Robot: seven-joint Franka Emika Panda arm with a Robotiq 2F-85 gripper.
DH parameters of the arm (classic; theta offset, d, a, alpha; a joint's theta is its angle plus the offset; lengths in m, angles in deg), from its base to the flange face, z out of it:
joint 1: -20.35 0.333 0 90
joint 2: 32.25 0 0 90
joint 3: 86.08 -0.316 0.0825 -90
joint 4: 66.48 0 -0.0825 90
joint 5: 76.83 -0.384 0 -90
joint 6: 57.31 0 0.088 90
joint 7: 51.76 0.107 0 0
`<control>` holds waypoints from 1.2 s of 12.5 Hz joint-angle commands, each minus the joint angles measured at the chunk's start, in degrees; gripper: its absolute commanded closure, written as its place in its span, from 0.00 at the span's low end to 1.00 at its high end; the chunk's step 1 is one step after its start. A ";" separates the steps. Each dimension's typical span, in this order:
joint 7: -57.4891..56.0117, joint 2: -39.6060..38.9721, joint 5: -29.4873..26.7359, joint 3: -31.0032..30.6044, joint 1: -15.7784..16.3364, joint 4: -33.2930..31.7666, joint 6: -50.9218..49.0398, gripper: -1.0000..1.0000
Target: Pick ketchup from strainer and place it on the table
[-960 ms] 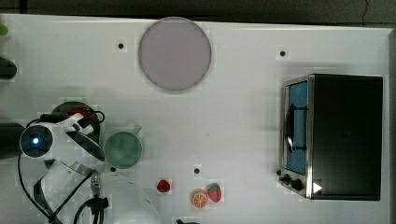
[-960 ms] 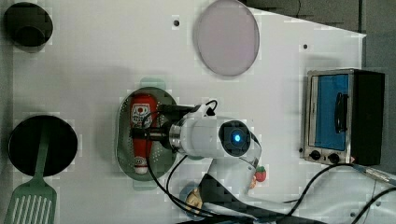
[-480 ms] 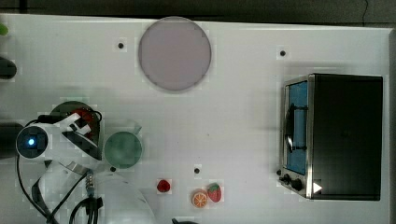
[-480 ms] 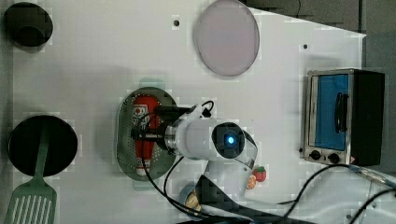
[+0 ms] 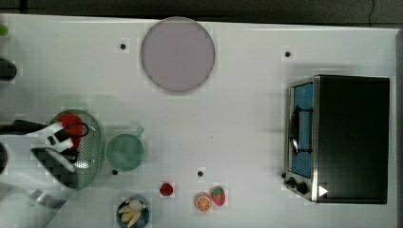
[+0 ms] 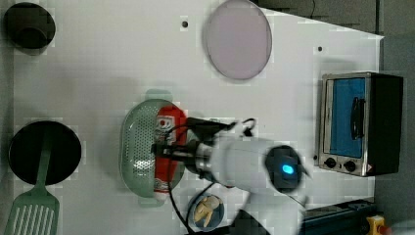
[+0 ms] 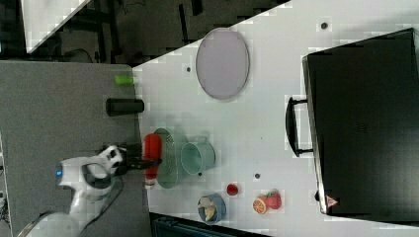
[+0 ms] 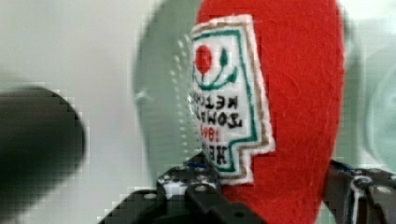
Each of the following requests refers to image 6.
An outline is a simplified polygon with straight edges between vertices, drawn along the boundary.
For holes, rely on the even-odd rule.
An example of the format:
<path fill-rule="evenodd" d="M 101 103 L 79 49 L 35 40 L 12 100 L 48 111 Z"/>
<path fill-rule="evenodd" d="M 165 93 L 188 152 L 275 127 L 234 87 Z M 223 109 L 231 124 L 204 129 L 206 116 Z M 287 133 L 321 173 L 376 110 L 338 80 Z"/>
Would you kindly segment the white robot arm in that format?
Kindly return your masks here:
<path fill-rule="evenodd" d="M 158 140 L 152 152 L 184 163 L 208 181 L 249 193 L 227 235 L 299 235 L 307 172 L 292 147 L 264 138 L 223 134 L 210 145 L 197 140 L 185 145 Z"/>

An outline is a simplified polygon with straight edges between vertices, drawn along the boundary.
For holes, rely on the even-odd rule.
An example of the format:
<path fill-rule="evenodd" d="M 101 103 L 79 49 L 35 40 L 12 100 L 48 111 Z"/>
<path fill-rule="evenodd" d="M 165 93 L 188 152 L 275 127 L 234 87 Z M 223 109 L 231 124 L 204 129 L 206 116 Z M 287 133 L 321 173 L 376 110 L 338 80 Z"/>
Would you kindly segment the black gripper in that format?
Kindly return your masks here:
<path fill-rule="evenodd" d="M 186 145 L 167 145 L 161 142 L 152 145 L 152 153 L 161 158 L 183 163 L 193 173 L 210 172 L 209 162 L 212 147 L 200 141 L 191 141 Z"/>

